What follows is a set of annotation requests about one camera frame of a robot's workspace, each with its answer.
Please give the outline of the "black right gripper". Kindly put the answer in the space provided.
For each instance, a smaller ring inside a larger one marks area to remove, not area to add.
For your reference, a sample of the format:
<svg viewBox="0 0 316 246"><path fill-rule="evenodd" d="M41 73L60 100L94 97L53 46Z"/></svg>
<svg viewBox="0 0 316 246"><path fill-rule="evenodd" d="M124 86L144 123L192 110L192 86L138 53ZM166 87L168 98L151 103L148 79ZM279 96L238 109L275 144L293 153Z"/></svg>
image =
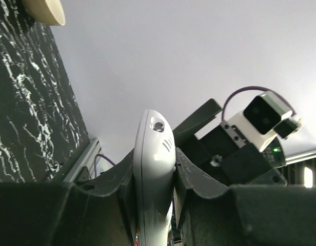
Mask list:
<svg viewBox="0 0 316 246"><path fill-rule="evenodd" d="M208 99L173 130L175 145L183 145L221 111L221 106L213 98ZM193 157L196 166L227 186L286 186L288 181L278 171L284 162L281 149L274 151L268 147L259 152L235 126L226 122L220 123L199 140Z"/></svg>

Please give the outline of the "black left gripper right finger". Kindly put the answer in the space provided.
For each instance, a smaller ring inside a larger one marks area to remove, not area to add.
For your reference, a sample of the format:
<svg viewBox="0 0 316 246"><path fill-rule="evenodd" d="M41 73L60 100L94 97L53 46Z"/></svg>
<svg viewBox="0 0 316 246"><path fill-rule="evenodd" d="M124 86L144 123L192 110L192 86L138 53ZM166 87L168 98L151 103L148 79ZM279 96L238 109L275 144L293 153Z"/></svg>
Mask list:
<svg viewBox="0 0 316 246"><path fill-rule="evenodd" d="M180 149L174 185L183 245L316 245L316 187L227 187Z"/></svg>

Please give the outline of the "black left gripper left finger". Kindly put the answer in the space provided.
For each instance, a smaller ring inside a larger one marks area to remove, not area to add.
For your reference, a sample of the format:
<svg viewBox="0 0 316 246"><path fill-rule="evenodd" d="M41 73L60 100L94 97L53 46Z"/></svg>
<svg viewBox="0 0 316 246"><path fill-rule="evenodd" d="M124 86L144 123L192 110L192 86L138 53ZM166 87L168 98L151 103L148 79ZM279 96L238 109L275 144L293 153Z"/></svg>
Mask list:
<svg viewBox="0 0 316 246"><path fill-rule="evenodd" d="M134 245L133 153L82 185L0 183L0 245Z"/></svg>

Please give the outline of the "white remote control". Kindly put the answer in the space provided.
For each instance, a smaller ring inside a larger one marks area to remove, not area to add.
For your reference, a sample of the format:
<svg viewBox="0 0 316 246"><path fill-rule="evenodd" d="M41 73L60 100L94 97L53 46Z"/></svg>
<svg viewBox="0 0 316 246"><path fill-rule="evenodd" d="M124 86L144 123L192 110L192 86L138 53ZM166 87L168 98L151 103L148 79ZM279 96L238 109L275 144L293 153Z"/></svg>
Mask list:
<svg viewBox="0 0 316 246"><path fill-rule="evenodd" d="M145 110L133 153L139 245L168 244L175 164L175 141L170 124L158 111Z"/></svg>

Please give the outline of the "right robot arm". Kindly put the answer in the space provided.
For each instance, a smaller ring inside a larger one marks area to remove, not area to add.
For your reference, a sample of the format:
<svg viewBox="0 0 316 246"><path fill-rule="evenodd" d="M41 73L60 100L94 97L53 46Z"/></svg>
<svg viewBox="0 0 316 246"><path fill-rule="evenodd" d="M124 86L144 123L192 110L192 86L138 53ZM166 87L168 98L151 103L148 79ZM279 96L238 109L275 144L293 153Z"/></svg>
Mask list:
<svg viewBox="0 0 316 246"><path fill-rule="evenodd" d="M204 137L195 134L222 108L209 99L174 130L175 144L189 160L224 185L287 185L278 170L285 156L275 132L261 135L241 112Z"/></svg>

